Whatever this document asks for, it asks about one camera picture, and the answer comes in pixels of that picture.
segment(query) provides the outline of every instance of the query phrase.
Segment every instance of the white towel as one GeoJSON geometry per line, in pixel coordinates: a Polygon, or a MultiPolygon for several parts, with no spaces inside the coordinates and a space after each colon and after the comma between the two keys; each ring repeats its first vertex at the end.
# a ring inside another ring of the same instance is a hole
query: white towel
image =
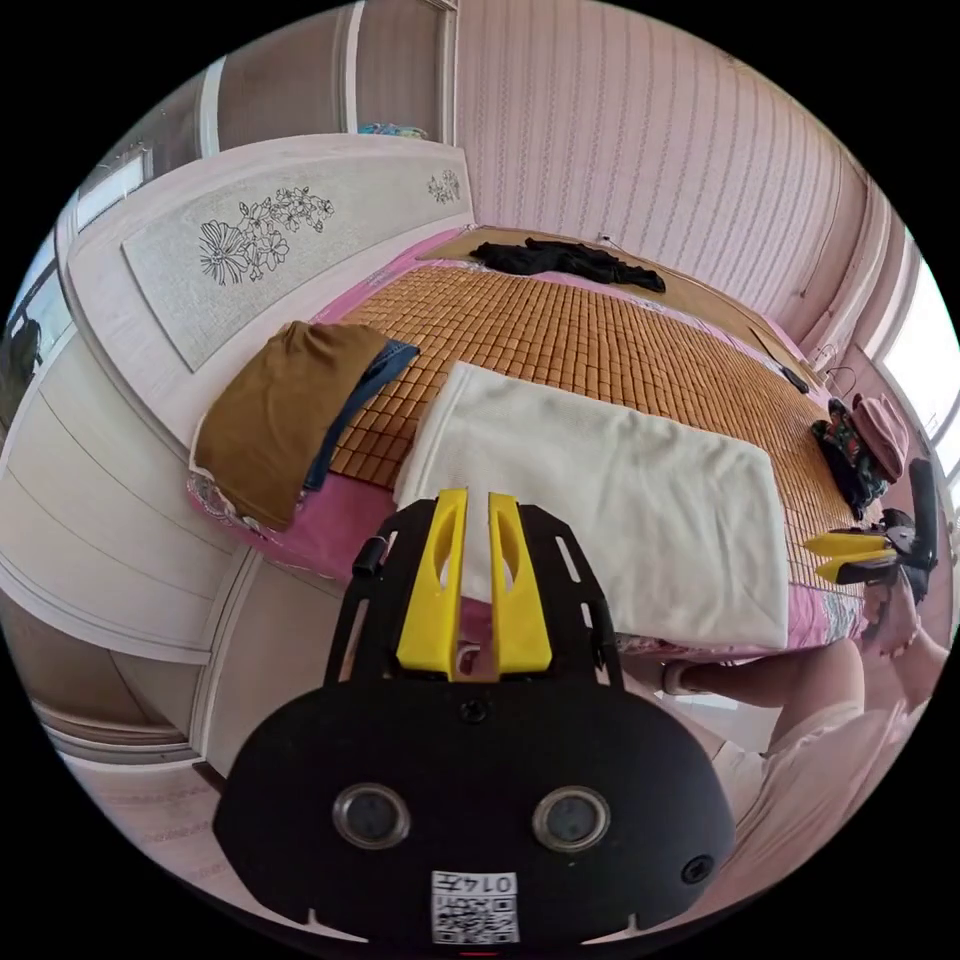
{"type": "Polygon", "coordinates": [[[395,499],[455,487],[469,490],[464,596],[490,601],[487,495],[506,493],[570,525],[617,632],[786,648],[783,508],[759,447],[457,363],[395,499]]]}

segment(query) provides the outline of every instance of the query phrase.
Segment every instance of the qr code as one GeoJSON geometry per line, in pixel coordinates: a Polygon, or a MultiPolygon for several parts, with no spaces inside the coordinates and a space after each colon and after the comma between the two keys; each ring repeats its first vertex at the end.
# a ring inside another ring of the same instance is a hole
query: qr code
{"type": "Polygon", "coordinates": [[[519,943],[516,874],[433,874],[433,942],[519,943]]]}

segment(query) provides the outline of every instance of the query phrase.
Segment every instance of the person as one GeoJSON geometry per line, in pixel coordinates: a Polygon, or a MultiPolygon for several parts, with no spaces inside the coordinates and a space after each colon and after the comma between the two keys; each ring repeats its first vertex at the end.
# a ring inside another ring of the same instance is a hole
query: person
{"type": "MultiPolygon", "coordinates": [[[[880,626],[862,655],[848,638],[739,666],[676,661],[653,665],[651,672],[649,661],[645,667],[642,658],[623,658],[625,685],[640,696],[653,697],[659,687],[780,708],[763,753],[741,749],[671,711],[713,760],[736,821],[736,843],[703,897],[656,930],[705,917],[783,879],[834,836],[890,769],[948,651],[923,629],[902,571],[892,586],[865,588],[864,615],[880,626]],[[891,659],[903,688],[892,710],[864,709],[862,656],[875,655],[891,659]]],[[[668,701],[654,702],[670,709],[668,701]]]]}

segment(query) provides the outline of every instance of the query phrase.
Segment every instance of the pink bedsheet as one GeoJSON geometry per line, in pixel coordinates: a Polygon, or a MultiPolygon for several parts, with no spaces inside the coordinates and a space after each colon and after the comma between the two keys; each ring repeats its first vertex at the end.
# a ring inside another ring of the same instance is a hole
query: pink bedsheet
{"type": "MultiPolygon", "coordinates": [[[[480,264],[464,261],[417,260],[421,254],[445,243],[458,233],[460,233],[459,229],[447,230],[413,245],[387,266],[329,303],[311,318],[311,322],[336,323],[377,290],[404,273],[426,264],[448,266],[451,269],[486,269],[480,264]]],[[[741,343],[697,317],[665,309],[662,305],[646,300],[642,296],[634,296],[626,291],[593,283],[570,274],[543,273],[538,274],[536,279],[596,290],[608,296],[616,296],[642,306],[649,306],[659,313],[666,313],[682,323],[718,337],[768,368],[776,369],[776,365],[761,351],[741,343]]],[[[794,355],[801,358],[799,349],[786,334],[776,324],[770,323],[794,355]]],[[[813,392],[811,396],[824,406],[829,400],[829,394],[825,390],[813,392]]],[[[298,508],[296,520],[288,530],[283,533],[269,530],[254,532],[239,525],[220,508],[216,496],[211,495],[209,487],[202,479],[191,474],[188,490],[191,501],[198,510],[228,525],[238,539],[261,551],[265,556],[278,563],[309,570],[342,584],[350,580],[353,559],[360,546],[377,532],[380,524],[395,509],[393,498],[387,490],[360,480],[342,477],[339,474],[330,474],[320,491],[304,496],[298,508]]],[[[471,647],[473,644],[482,645],[484,639],[490,635],[489,607],[475,601],[464,601],[462,624],[464,636],[468,638],[468,645],[471,647]]],[[[823,646],[841,637],[856,635],[861,626],[859,601],[841,594],[791,584],[788,649],[823,646]]],[[[630,653],[683,655],[700,660],[750,657],[769,652],[751,647],[718,647],[715,650],[690,651],[661,640],[628,636],[620,638],[620,647],[624,652],[630,653]]]]}

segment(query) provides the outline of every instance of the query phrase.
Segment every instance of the fisheye view circle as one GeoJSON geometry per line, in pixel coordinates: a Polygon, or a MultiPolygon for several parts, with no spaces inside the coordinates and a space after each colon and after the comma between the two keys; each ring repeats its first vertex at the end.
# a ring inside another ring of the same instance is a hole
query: fisheye view circle
{"type": "Polygon", "coordinates": [[[909,224],[612,3],[227,53],[103,145],[4,319],[36,721],[132,848],[320,956],[602,957],[775,887],[934,695],[958,518],[909,224]]]}

